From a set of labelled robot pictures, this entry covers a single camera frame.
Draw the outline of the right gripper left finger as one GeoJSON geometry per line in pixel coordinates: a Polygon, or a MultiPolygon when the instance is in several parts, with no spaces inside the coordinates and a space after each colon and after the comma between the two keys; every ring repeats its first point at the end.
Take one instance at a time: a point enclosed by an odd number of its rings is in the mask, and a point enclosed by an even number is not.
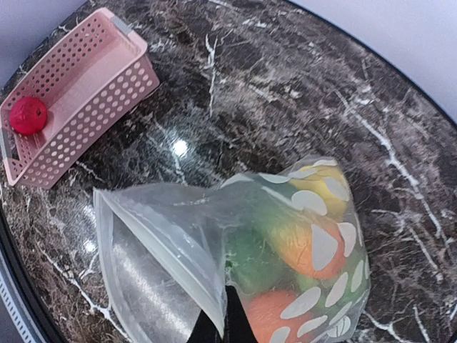
{"type": "Polygon", "coordinates": [[[219,332],[205,312],[200,311],[188,343],[222,343],[219,332]]]}

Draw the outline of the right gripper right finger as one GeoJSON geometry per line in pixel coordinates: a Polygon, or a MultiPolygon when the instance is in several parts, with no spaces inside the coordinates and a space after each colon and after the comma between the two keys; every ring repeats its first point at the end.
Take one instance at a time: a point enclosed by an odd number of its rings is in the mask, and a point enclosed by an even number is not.
{"type": "Polygon", "coordinates": [[[257,343],[236,289],[226,286],[225,343],[257,343]]]}

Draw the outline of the orange green toy mango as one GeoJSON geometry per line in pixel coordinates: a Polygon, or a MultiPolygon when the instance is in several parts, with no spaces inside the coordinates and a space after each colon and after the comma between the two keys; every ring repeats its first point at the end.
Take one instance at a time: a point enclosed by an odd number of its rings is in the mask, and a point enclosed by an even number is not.
{"type": "Polygon", "coordinates": [[[227,237],[226,274],[242,292],[264,292],[287,274],[330,279],[344,268],[341,219],[328,216],[319,195],[290,182],[238,182],[227,190],[241,214],[227,237]]]}

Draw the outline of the clear dotted zip bag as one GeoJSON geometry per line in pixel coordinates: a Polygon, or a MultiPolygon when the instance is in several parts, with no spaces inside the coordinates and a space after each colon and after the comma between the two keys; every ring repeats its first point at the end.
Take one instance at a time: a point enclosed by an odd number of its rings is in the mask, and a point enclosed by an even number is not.
{"type": "Polygon", "coordinates": [[[331,157],[214,188],[94,191],[104,284],[133,342],[343,342],[371,290],[331,157]]]}

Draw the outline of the orange toy fruit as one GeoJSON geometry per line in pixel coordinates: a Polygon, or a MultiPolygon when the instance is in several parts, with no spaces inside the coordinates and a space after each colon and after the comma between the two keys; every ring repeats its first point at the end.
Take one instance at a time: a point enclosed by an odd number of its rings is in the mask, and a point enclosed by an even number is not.
{"type": "Polygon", "coordinates": [[[297,296],[276,290],[254,297],[245,307],[246,316],[258,342],[311,342],[312,332],[302,326],[313,319],[311,309],[318,304],[321,290],[313,287],[297,296]]]}

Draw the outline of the yellow toy lemon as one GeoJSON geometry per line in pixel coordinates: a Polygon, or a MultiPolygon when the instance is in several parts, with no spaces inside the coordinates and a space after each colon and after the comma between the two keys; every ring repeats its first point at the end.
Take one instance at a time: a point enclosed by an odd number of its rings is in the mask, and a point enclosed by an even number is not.
{"type": "Polygon", "coordinates": [[[342,219],[351,200],[350,189],[345,176],[337,166],[304,166],[300,172],[313,172],[303,179],[290,179],[299,190],[309,190],[319,195],[332,219],[342,219]]]}

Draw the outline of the pink plastic basket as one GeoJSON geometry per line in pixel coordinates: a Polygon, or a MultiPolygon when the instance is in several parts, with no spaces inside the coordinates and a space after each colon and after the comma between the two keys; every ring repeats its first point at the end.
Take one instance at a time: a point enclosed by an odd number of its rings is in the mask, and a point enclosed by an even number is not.
{"type": "Polygon", "coordinates": [[[1,156],[10,185],[52,188],[69,167],[125,113],[159,85],[147,43],[100,8],[56,43],[1,104],[1,156]],[[42,101],[48,120],[23,136],[10,125],[25,97],[42,101]]]}

